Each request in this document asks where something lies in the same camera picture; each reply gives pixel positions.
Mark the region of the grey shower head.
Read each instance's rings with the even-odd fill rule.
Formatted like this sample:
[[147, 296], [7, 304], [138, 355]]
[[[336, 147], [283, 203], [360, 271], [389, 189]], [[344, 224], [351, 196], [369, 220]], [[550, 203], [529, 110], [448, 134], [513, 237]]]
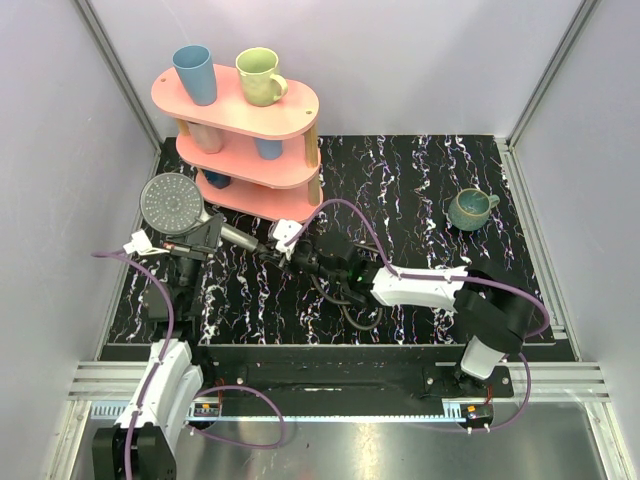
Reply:
[[[196, 183], [177, 173], [164, 173], [149, 180], [141, 191], [140, 211], [144, 221], [167, 238], [185, 235], [218, 213], [209, 213]], [[259, 240], [225, 222], [221, 241], [250, 253], [266, 248]]]

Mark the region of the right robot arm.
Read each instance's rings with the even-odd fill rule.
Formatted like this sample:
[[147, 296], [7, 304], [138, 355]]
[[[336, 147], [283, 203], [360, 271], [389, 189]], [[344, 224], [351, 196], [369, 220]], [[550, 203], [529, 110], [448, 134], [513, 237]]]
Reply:
[[494, 367], [507, 355], [521, 352], [524, 341], [542, 333], [549, 313], [524, 290], [506, 284], [488, 265], [429, 270], [385, 264], [382, 253], [344, 238], [272, 240], [256, 248], [260, 259], [287, 273], [321, 280], [336, 292], [320, 294], [347, 313], [373, 308], [378, 316], [396, 306], [425, 307], [452, 314], [465, 349], [454, 384], [466, 396], [486, 389]]

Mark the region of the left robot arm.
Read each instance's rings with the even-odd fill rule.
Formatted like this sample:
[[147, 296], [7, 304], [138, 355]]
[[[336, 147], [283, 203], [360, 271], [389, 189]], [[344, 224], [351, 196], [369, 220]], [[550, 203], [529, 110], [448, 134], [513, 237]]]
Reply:
[[99, 429], [92, 442], [97, 479], [174, 479], [175, 448], [196, 396], [215, 386], [216, 372], [193, 360], [189, 341], [175, 335], [178, 287], [158, 280], [148, 269], [128, 257], [126, 247], [117, 252], [94, 252], [96, 258], [119, 260], [145, 275], [164, 301], [166, 321], [161, 339], [151, 346], [144, 375], [133, 397], [111, 428]]

